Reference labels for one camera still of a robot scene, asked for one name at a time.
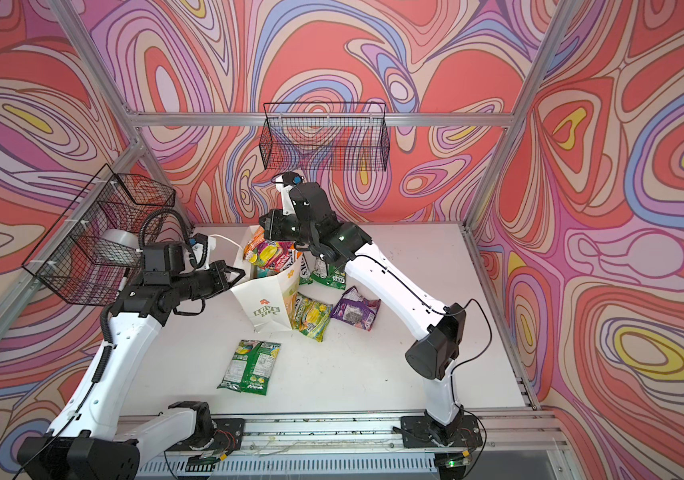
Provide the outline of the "orange pink Fox's fruits bag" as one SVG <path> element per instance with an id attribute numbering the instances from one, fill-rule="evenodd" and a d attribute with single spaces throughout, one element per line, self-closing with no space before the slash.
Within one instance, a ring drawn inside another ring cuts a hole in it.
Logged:
<path id="1" fill-rule="evenodd" d="M 280 273 L 295 262 L 291 242 L 269 240 L 263 227 L 258 227 L 244 247 L 243 259 L 254 267 Z"/>

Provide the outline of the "illustrated paper gift bag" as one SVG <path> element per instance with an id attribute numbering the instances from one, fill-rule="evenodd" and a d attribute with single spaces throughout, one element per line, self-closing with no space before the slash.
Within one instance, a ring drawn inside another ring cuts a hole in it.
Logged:
<path id="1" fill-rule="evenodd" d="M 276 275 L 257 278 L 255 266 L 244 258 L 244 245 L 239 247 L 235 265 L 246 272 L 230 291 L 258 333 L 291 331 L 300 284 L 301 254 L 292 251 L 291 265 Z"/>

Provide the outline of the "purple Fox's candy bag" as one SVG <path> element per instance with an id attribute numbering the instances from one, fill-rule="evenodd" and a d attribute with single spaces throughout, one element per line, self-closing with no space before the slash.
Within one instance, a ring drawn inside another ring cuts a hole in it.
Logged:
<path id="1" fill-rule="evenodd" d="M 381 301 L 362 295 L 356 286 L 347 289 L 331 311 L 331 318 L 356 328 L 371 331 L 377 318 Z"/>

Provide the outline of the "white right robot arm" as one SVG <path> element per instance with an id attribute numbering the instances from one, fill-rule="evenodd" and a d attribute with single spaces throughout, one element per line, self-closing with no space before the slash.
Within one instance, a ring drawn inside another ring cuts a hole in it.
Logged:
<path id="1" fill-rule="evenodd" d="M 461 428 L 463 414 L 454 400 L 451 368 L 460 354 L 467 314 L 457 303 L 432 297 L 403 274 L 361 226 L 340 220 L 326 192 L 296 172 L 272 179 L 281 206 L 259 218 L 265 237 L 290 241 L 316 259 L 342 269 L 371 291 L 407 326 L 415 342 L 405 353 L 424 379 L 427 432 L 419 438 L 448 446 Z"/>

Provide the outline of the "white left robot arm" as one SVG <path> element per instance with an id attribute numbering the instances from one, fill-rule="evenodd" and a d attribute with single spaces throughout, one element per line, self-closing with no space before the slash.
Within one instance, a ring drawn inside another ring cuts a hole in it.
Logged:
<path id="1" fill-rule="evenodd" d="M 60 414 L 17 453 L 32 479 L 133 479 L 176 444 L 204 449 L 216 438 L 205 401 L 178 401 L 134 430 L 119 434 L 121 410 L 149 347 L 181 303 L 205 303 L 245 277 L 223 260 L 188 273 L 142 272 L 100 315 L 99 352 Z"/>

